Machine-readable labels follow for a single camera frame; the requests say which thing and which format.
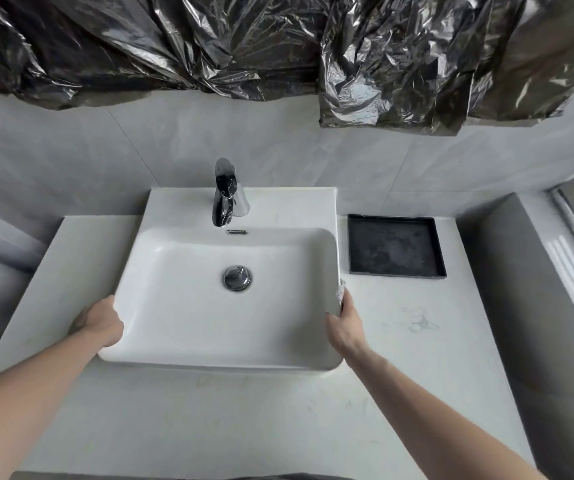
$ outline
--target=backsplash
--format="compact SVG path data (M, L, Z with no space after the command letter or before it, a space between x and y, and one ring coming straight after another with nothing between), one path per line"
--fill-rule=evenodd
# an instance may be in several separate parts
M532 128L456 137L321 129L315 96L273 102L159 91L55 112L0 95L0 217L48 242L68 214L134 214L151 187L213 185L227 157L248 186L337 186L340 213L455 216L574 174L574 97Z

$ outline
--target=black plastic sheet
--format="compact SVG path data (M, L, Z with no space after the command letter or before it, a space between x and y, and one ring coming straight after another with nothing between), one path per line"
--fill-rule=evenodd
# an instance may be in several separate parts
M317 92L327 127L539 120L574 92L574 0L0 0L0 92L65 109L153 89Z

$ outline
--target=forearm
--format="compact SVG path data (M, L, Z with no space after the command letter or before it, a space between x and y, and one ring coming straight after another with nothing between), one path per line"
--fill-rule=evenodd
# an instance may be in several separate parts
M0 374L0 479L8 478L107 338L86 330Z
M542 480L504 444L365 349L347 362L429 480Z

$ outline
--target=drain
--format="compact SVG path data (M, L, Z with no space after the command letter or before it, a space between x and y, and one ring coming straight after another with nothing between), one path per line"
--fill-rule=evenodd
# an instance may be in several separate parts
M251 284L251 271L245 266L231 266L222 275L225 288L235 292L244 291Z

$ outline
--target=person's left arm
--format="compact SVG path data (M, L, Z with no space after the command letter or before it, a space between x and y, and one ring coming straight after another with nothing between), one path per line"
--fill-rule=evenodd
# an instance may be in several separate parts
M113 305L113 296L99 301L72 335L0 373L0 480L19 467L86 364L123 336Z

